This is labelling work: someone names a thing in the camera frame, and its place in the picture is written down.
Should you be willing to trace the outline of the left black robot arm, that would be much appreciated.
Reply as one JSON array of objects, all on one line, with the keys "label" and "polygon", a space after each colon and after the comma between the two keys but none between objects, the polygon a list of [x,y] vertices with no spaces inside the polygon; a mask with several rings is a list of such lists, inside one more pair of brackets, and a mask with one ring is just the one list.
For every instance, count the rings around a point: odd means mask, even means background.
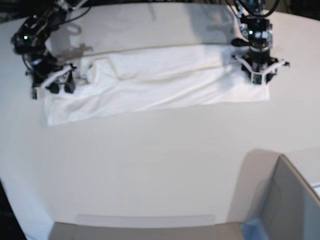
[{"label": "left black robot arm", "polygon": [[242,38],[234,38],[231,45],[235,48],[247,48],[242,54],[232,58],[241,64],[252,84],[267,85],[278,74],[278,68],[289,67],[284,59],[271,56],[273,48],[273,25],[268,19],[277,9],[280,1],[276,0],[270,10],[264,13],[264,0],[234,0],[233,11]]}]

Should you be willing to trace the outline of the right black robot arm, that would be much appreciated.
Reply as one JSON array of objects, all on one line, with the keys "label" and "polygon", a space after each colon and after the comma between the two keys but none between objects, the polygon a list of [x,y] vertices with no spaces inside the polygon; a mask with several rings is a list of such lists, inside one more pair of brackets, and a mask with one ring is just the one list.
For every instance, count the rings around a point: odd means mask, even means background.
[{"label": "right black robot arm", "polygon": [[46,41],[52,32],[83,17],[92,9],[89,6],[77,17],[67,18],[68,14],[79,10],[84,4],[85,0],[77,0],[74,4],[69,0],[52,0],[27,17],[11,37],[13,52],[21,56],[26,67],[25,75],[30,76],[32,99],[39,99],[41,90],[58,94],[61,87],[68,94],[74,93],[76,83],[73,72],[77,67],[72,63],[60,64],[48,50]]}]

